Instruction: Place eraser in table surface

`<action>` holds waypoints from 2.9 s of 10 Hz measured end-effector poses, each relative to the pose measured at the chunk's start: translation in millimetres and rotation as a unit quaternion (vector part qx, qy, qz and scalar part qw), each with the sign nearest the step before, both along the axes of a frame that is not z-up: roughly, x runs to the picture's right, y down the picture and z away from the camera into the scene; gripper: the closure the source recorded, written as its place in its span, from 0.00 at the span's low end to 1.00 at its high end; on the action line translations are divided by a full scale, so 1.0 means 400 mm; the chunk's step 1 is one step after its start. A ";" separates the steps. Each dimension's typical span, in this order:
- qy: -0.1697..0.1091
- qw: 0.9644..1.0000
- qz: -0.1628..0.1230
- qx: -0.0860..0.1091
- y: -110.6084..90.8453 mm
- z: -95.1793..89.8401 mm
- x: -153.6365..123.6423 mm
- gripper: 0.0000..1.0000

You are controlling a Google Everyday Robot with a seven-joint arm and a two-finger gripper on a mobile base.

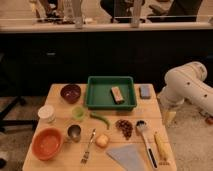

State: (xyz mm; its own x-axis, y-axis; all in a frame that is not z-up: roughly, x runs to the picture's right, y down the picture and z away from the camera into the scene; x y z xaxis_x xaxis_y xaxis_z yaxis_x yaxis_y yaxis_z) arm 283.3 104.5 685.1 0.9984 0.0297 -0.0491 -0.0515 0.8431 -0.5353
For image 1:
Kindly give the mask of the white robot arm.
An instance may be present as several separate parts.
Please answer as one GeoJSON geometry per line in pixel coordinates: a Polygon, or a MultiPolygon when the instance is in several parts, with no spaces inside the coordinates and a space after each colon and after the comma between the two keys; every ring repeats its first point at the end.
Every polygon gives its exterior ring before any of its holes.
{"type": "Polygon", "coordinates": [[[165,86],[158,94],[165,126],[170,125],[186,99],[197,105],[203,114],[213,117],[213,87],[204,83],[206,77],[206,67],[197,61],[167,71],[165,86]]]}

